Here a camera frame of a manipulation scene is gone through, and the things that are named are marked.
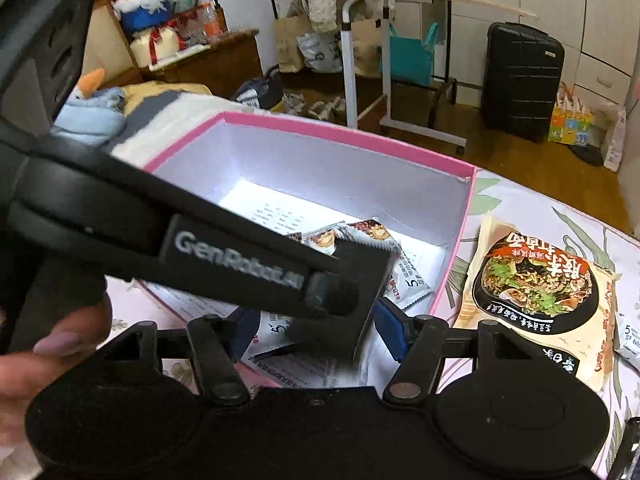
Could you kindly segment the person left hand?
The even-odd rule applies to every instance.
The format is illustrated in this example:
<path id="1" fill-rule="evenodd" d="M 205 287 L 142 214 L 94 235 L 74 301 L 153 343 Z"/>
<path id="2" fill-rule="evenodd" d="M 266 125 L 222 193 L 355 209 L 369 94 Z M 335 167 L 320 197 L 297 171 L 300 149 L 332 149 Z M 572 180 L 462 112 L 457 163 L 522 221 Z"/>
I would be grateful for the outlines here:
<path id="1" fill-rule="evenodd" d="M 91 356 L 111 333 L 112 304 L 107 295 L 94 306 L 63 318 L 29 351 L 1 358 L 1 445 L 26 441 L 26 410 L 40 391 Z"/>

